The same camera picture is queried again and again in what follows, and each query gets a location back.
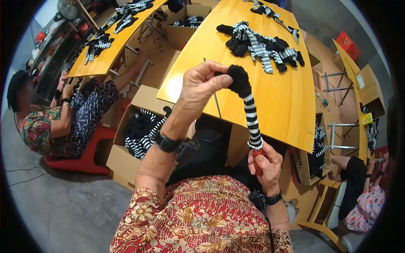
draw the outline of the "pink patterned clothing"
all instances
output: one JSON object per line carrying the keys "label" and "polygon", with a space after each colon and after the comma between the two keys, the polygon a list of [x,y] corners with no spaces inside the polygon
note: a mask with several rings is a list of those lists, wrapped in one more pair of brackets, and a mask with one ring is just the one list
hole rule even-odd
{"label": "pink patterned clothing", "polygon": [[[166,188],[163,202],[138,188],[110,253],[271,253],[269,225],[249,193],[230,176],[185,179]],[[294,252],[287,231],[272,235],[275,252]]]}
{"label": "pink patterned clothing", "polygon": [[350,230],[366,232],[371,229],[384,204],[385,191],[379,186],[370,186],[357,198],[356,207],[347,215],[343,223]]}

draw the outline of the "red gift box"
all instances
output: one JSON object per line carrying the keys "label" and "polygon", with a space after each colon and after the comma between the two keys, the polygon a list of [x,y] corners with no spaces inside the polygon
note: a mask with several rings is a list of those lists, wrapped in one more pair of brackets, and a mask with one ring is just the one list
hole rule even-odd
{"label": "red gift box", "polygon": [[336,42],[339,43],[339,45],[345,50],[348,55],[356,61],[357,58],[360,57],[361,52],[360,50],[356,47],[356,44],[351,40],[349,36],[345,33],[345,31],[342,31],[339,36],[336,39]]}

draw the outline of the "red patterned shirt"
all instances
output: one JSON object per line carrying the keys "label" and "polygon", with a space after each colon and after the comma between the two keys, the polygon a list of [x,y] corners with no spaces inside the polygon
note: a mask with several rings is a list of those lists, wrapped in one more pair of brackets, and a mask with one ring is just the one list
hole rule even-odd
{"label": "red patterned shirt", "polygon": [[[271,252],[269,225],[250,191],[229,176],[186,179],[166,188],[164,202],[138,188],[110,253]],[[272,232],[276,252],[294,252],[288,232]]]}

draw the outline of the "wooden tabletop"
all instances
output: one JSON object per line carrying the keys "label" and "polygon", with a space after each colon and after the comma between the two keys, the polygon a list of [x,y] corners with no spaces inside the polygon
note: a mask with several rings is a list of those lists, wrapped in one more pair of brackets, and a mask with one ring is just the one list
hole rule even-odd
{"label": "wooden tabletop", "polygon": [[88,62],[84,65],[86,60],[86,52],[89,47],[85,47],[80,53],[76,62],[73,64],[72,69],[69,72],[69,77],[83,77],[94,75],[108,74],[114,61],[118,58],[119,53],[125,47],[125,44],[132,38],[135,31],[142,25],[145,20],[152,15],[154,11],[159,9],[167,0],[155,0],[153,1],[153,7],[139,12],[135,15],[138,18],[131,26],[124,28],[118,34],[113,33],[117,26],[115,22],[106,33],[110,34],[110,38],[114,38],[110,48],[103,49],[99,56],[94,57],[94,61]]}
{"label": "wooden tabletop", "polygon": [[[292,13],[274,4],[264,4],[279,13],[280,20],[287,26],[299,29]],[[265,15],[251,12],[252,7],[252,2],[221,0],[182,50],[157,98],[177,102],[184,72],[203,62],[203,58],[224,65],[240,65],[249,75],[260,131],[293,147],[312,152],[315,131],[314,84],[309,55],[301,32],[298,32],[300,40],[297,44],[284,27]],[[274,73],[267,74],[260,60],[254,64],[249,53],[244,58],[233,56],[225,46],[230,36],[217,32],[216,27],[220,24],[232,26],[241,21],[248,21],[250,28],[264,36],[278,36],[287,41],[290,48],[295,47],[297,51],[301,51],[305,66],[293,69],[288,65],[288,70],[280,74],[271,60]],[[223,89],[217,92],[217,98],[224,120],[247,127],[243,100],[237,94]],[[204,113],[219,117],[213,97],[204,108]]]}
{"label": "wooden tabletop", "polygon": [[357,114],[358,114],[358,122],[360,124],[359,126],[359,150],[358,150],[358,158],[364,161],[364,163],[367,163],[367,150],[368,150],[368,140],[366,136],[366,130],[364,126],[361,124],[361,116],[364,115],[364,113],[361,111],[360,108],[360,102],[361,102],[361,96],[360,96],[360,91],[359,91],[359,84],[356,78],[356,74],[360,72],[360,68],[357,66],[357,64],[354,62],[354,60],[350,57],[350,55],[337,43],[335,40],[333,40],[337,50],[339,51],[340,57],[342,58],[343,65],[346,68],[346,73],[349,79],[353,83],[353,90],[354,94],[356,96],[356,106],[357,106]]}

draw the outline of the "gray concrete wall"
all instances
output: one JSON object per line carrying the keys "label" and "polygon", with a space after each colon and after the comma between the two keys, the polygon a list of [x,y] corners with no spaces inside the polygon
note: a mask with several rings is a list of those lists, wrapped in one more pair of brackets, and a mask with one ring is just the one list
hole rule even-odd
{"label": "gray concrete wall", "polygon": [[[300,28],[322,41],[331,50],[335,50],[332,39],[336,39],[342,30],[347,33],[362,54],[356,61],[357,65],[360,69],[367,64],[370,65],[380,83],[384,103],[388,109],[392,86],[387,66],[384,64],[385,59],[381,57],[381,47],[368,24],[364,22],[360,24],[359,20],[365,19],[358,17],[361,15],[359,10],[349,10],[348,6],[356,8],[354,5],[345,6],[342,0],[291,0],[291,11]],[[386,146],[386,116],[381,117],[378,130],[377,147]]]}

